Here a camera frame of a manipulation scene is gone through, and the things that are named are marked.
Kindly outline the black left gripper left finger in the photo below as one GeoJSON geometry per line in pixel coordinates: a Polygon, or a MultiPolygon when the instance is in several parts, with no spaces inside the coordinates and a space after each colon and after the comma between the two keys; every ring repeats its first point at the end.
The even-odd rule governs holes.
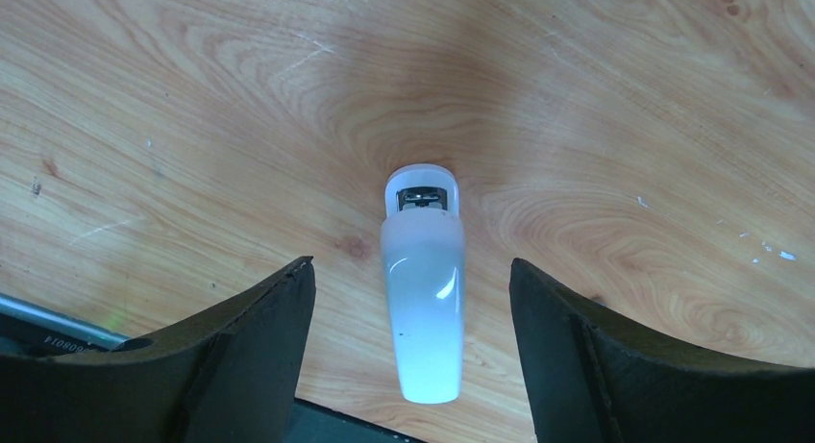
{"type": "Polygon", "coordinates": [[[280,442],[315,300],[300,257],[111,352],[1,357],[5,442],[280,442]]]}

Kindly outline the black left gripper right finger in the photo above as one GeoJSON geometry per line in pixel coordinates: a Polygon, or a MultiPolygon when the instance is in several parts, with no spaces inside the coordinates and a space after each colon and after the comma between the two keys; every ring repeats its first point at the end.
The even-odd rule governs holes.
{"type": "Polygon", "coordinates": [[[523,259],[511,315],[540,442],[810,442],[814,372],[648,328],[523,259]]]}

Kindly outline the white stapler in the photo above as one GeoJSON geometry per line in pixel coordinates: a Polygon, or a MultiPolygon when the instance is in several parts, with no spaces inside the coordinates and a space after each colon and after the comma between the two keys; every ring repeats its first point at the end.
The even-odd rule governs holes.
{"type": "Polygon", "coordinates": [[[417,163],[384,190],[384,286],[401,393],[419,405],[456,400],[463,372],[465,248],[457,180],[417,163]]]}

